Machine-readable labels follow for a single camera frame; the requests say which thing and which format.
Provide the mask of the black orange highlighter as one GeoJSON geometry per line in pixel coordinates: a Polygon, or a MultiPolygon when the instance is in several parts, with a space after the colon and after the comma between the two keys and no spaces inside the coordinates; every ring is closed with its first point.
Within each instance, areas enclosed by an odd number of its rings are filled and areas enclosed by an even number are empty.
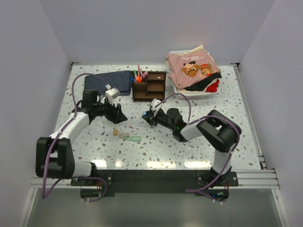
{"type": "Polygon", "coordinates": [[[142,83],[141,77],[137,77],[137,78],[136,78],[136,81],[137,81],[138,83],[142,83]]]}

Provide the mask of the orange gel pen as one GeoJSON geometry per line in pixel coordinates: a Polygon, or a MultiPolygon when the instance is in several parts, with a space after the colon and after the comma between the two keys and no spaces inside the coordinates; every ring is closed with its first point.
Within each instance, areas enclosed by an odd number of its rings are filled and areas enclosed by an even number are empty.
{"type": "Polygon", "coordinates": [[[137,77],[136,77],[136,79],[137,79],[137,81],[140,80],[140,74],[139,74],[139,72],[137,72],[137,77]]]}

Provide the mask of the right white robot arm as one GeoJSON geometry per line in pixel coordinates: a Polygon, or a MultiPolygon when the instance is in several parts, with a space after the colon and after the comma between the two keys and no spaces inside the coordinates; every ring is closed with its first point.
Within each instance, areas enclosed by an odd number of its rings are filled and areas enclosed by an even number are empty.
{"type": "Polygon", "coordinates": [[[177,108],[148,110],[142,118],[150,125],[161,125],[172,130],[173,137],[179,142],[188,142],[197,137],[205,137],[215,149],[214,162],[211,170],[211,181],[217,186],[228,180],[227,173],[231,170],[232,152],[237,147],[242,133],[241,128],[226,116],[212,110],[208,115],[193,122],[186,123],[177,108]]]}

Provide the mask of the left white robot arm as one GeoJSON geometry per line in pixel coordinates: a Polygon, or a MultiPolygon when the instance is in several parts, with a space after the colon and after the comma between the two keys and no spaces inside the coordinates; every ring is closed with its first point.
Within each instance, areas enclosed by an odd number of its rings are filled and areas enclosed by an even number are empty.
{"type": "Polygon", "coordinates": [[[96,165],[92,162],[76,162],[72,144],[79,134],[97,117],[105,117],[118,124],[127,120],[121,105],[114,104],[120,92],[111,88],[105,92],[105,99],[96,90],[84,90],[82,99],[76,103],[69,119],[48,137],[36,142],[35,172],[41,178],[71,179],[81,177],[86,185],[98,181],[96,165]]]}

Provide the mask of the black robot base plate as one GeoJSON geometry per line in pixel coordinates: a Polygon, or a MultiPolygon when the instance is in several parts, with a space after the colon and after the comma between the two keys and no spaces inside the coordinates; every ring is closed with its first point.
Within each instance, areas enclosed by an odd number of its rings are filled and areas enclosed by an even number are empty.
{"type": "Polygon", "coordinates": [[[81,187],[80,195],[97,197],[106,192],[116,193],[185,193],[186,189],[197,190],[208,185],[215,173],[210,170],[98,170],[97,179],[72,179],[71,186],[81,187]]]}

